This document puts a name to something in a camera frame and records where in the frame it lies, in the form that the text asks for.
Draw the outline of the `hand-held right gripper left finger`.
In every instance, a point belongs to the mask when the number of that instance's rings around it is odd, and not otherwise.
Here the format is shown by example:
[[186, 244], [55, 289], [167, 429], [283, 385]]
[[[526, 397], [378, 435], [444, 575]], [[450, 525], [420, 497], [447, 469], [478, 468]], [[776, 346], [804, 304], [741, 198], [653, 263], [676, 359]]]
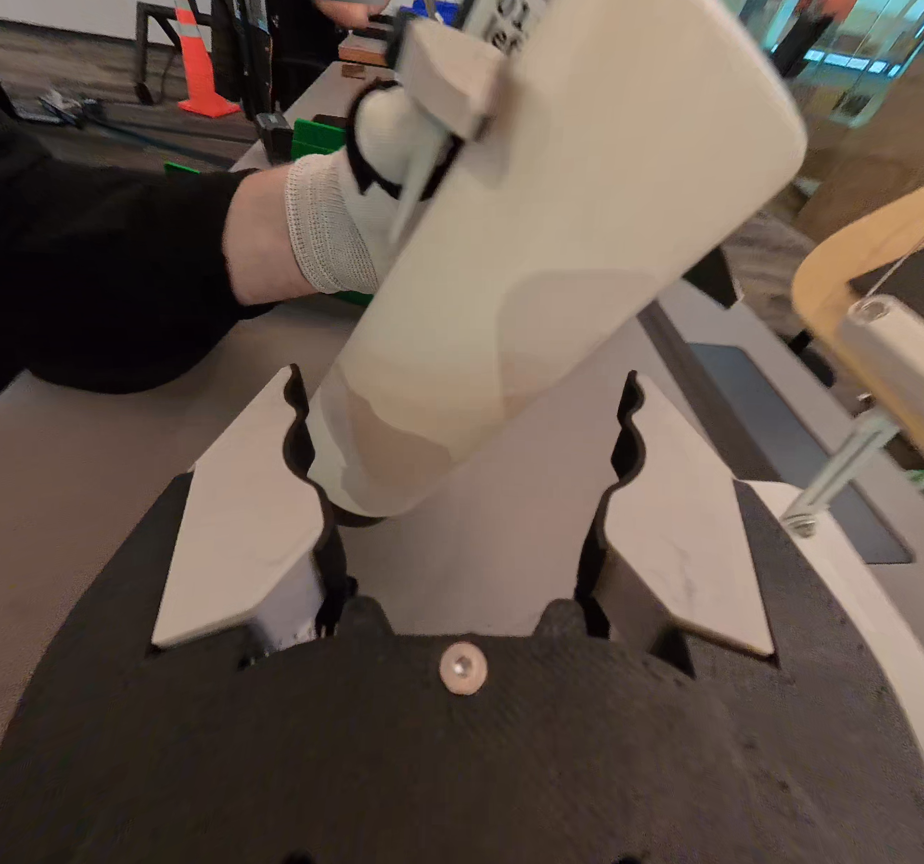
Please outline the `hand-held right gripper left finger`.
[[356, 591], [297, 365], [280, 369], [191, 468], [152, 644], [246, 627], [265, 651], [331, 636]]

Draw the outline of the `white board stand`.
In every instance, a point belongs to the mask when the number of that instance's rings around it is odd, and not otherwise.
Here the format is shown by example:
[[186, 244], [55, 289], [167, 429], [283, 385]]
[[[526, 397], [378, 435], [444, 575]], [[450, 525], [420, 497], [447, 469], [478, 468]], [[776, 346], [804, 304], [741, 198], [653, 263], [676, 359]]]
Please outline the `white board stand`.
[[[922, 748], [922, 490], [886, 447], [922, 427], [922, 319], [894, 297], [855, 302], [835, 327], [839, 350], [875, 397], [805, 490], [751, 484], [872, 651]], [[829, 506], [861, 478], [862, 490], [909, 562], [867, 564]]]

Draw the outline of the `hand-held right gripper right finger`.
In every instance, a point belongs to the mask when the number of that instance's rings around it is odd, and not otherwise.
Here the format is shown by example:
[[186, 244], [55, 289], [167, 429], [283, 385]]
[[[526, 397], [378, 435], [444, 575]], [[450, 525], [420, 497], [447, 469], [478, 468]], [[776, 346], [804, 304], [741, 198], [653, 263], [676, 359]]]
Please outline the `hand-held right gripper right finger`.
[[732, 471], [644, 374], [628, 374], [616, 416], [616, 482], [603, 492], [577, 569], [589, 632], [652, 653], [689, 634], [773, 656]]

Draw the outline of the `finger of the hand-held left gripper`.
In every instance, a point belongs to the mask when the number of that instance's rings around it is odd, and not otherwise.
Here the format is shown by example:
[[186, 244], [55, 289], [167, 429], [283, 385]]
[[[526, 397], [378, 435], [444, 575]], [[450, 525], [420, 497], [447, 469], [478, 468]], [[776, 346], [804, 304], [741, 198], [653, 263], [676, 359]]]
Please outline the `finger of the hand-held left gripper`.
[[497, 114], [508, 63], [489, 42], [433, 19], [414, 19], [402, 32], [396, 73], [430, 119], [472, 142]]

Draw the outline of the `orange traffic cone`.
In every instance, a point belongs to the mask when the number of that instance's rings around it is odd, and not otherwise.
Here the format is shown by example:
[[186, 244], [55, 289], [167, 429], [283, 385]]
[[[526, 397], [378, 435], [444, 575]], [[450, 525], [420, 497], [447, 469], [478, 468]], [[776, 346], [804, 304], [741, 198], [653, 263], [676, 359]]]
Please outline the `orange traffic cone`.
[[190, 0], [174, 0], [184, 72], [189, 96], [179, 108], [210, 119], [241, 113], [241, 107], [222, 97], [214, 86], [214, 68]]

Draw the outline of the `white bottle with black cap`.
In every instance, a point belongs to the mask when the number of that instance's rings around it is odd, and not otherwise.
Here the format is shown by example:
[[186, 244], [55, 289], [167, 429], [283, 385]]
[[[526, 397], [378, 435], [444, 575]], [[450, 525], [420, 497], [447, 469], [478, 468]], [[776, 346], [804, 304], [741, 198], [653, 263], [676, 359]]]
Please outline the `white bottle with black cap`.
[[800, 114], [717, 0], [546, 0], [310, 402], [309, 472], [400, 515], [776, 194]]

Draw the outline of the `small black device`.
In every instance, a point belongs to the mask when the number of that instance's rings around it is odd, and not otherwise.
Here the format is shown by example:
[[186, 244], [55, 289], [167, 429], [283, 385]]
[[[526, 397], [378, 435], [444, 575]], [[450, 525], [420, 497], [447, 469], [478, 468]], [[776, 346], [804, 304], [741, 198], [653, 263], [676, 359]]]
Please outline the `small black device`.
[[261, 112], [253, 122], [270, 165], [289, 163], [294, 130], [284, 115], [279, 112]]

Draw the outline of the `green plastic bin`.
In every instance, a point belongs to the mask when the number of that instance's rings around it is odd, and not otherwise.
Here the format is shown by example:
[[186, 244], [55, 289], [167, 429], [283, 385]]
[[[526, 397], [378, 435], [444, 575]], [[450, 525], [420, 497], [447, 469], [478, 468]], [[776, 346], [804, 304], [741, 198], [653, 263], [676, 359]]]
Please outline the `green plastic bin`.
[[[316, 115], [311, 120], [295, 119], [292, 127], [292, 140], [290, 142], [290, 161], [295, 161], [307, 155], [333, 154], [345, 145], [346, 119], [337, 116]], [[186, 165], [165, 162], [165, 172], [168, 177], [199, 175], [202, 172]], [[341, 300], [367, 308], [372, 296], [357, 292], [340, 292], [334, 294]]]

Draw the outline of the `person's left hand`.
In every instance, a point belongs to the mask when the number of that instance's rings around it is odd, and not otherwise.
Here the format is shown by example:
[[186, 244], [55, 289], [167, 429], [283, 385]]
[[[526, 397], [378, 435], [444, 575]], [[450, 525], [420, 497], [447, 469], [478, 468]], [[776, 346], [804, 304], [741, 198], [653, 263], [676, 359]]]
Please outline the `person's left hand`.
[[288, 298], [377, 292], [401, 251], [403, 236], [391, 232], [426, 119], [400, 83], [376, 81], [354, 100], [341, 149], [290, 166], [283, 198], [297, 278]]

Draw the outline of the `person's left forearm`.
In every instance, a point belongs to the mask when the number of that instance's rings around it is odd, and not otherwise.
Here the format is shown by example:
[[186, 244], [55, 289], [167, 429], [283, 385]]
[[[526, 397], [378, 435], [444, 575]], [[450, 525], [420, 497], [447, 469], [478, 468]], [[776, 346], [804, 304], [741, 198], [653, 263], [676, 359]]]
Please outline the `person's left forearm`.
[[2, 388], [27, 372], [86, 392], [148, 391], [239, 322], [319, 292], [290, 242], [289, 169], [77, 165], [2, 115]]

